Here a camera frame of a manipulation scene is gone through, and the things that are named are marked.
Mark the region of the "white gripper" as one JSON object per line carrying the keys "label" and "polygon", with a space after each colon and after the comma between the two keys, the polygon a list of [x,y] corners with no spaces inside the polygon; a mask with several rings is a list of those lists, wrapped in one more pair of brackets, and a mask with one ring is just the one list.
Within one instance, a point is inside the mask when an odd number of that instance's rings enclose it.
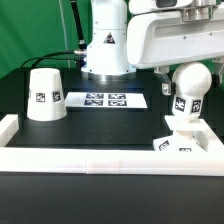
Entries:
{"label": "white gripper", "polygon": [[130,0],[128,61],[154,68],[163,95],[176,93],[169,65],[213,59],[212,86],[224,75],[224,2],[218,0]]}

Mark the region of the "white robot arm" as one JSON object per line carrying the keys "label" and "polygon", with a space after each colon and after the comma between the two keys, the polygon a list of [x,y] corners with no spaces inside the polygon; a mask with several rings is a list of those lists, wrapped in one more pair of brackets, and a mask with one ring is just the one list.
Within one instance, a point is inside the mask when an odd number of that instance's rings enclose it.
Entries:
{"label": "white robot arm", "polygon": [[175,64],[211,59],[224,76],[224,2],[218,0],[91,0],[93,31],[82,72],[119,79],[152,68],[170,95]]}

